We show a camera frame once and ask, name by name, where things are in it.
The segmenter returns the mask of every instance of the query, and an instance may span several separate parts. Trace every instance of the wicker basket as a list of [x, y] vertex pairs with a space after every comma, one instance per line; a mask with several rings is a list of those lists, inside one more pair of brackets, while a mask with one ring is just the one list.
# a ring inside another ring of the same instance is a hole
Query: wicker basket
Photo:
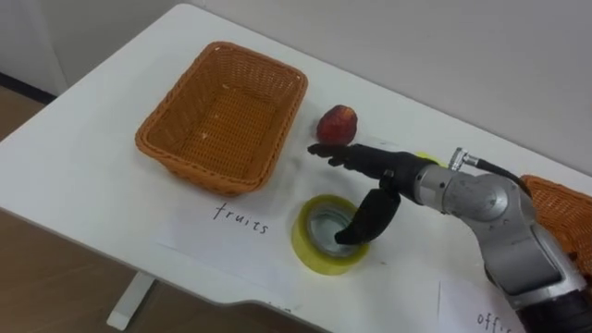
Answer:
[[537, 219], [560, 242], [585, 275], [592, 275], [592, 198], [560, 184], [522, 176], [533, 193]]
[[269, 180], [308, 80], [233, 43], [209, 44], [136, 133], [175, 175], [235, 196]]

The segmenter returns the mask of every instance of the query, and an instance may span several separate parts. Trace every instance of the cable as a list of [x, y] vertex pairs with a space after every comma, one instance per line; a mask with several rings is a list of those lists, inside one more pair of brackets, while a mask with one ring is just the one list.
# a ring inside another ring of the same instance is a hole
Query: cable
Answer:
[[526, 195], [528, 195], [530, 198], [533, 197], [533, 195], [530, 192], [530, 190], [528, 189], [528, 187], [526, 187], [526, 184], [520, 178], [516, 177], [516, 175], [514, 175], [512, 172], [506, 170], [505, 168], [491, 164], [484, 159], [479, 159], [477, 161], [475, 167], [478, 169], [485, 170], [485, 171], [494, 173], [496, 175], [505, 177], [507, 179], [510, 179], [511, 181], [516, 183], [516, 185], [520, 186], [520, 188], [522, 189], [522, 191], [524, 191], [524, 193], [526, 193]]

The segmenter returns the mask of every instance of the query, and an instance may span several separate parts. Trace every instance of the table leg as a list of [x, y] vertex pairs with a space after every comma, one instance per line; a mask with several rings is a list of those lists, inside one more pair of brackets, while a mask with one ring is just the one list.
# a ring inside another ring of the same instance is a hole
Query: table leg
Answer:
[[107, 324], [120, 331], [125, 330], [153, 282], [154, 277], [142, 272], [136, 273], [109, 315]]

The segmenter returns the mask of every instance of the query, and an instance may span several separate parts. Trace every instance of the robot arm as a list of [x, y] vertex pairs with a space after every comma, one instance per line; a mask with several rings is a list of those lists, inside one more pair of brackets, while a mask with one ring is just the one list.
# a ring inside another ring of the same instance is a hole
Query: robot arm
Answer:
[[379, 180], [379, 189], [368, 193], [351, 226], [336, 234], [337, 242], [373, 240], [394, 217], [403, 195], [460, 218], [473, 231], [487, 277], [503, 292], [528, 332], [592, 332], [592, 300], [585, 280], [553, 236], [537, 223], [532, 200], [512, 180], [463, 173], [458, 171], [458, 159], [445, 168], [413, 154], [359, 144], [317, 144], [309, 152], [330, 157], [333, 167], [343, 165]]

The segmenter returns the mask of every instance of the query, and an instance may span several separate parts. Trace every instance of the red apple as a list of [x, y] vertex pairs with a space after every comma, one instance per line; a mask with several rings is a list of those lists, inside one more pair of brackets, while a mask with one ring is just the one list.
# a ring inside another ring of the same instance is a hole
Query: red apple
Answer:
[[358, 117], [351, 107], [335, 105], [316, 125], [316, 138], [324, 144], [349, 144], [358, 130]]

